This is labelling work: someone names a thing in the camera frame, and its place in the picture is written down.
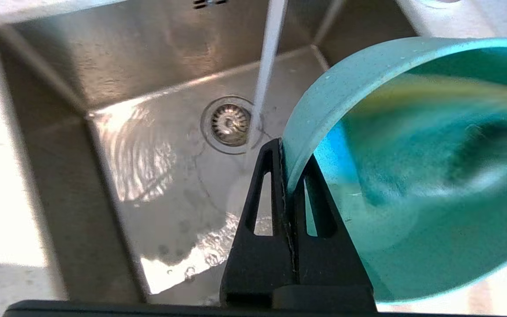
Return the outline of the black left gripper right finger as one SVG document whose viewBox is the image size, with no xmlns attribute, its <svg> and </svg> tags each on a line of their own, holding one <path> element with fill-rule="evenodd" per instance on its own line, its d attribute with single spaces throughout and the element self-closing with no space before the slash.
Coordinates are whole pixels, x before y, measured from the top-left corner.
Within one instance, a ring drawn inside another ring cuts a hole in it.
<svg viewBox="0 0 507 317">
<path fill-rule="evenodd" d="M 374 289 L 322 171 L 310 157 L 290 197 L 295 283 L 288 305 L 306 311 L 376 311 Z"/>
</svg>

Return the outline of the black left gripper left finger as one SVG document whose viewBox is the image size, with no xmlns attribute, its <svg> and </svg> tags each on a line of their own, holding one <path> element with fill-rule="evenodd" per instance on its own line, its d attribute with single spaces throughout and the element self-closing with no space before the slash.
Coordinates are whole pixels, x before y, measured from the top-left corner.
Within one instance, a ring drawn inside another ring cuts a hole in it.
<svg viewBox="0 0 507 317">
<path fill-rule="evenodd" d="M 255 234 L 262 182 L 270 174 L 270 211 L 273 235 Z M 241 219 L 220 285 L 223 307 L 273 305 L 273 293 L 294 283 L 292 232 L 283 185 L 282 141 L 265 143 L 256 159 Z"/>
</svg>

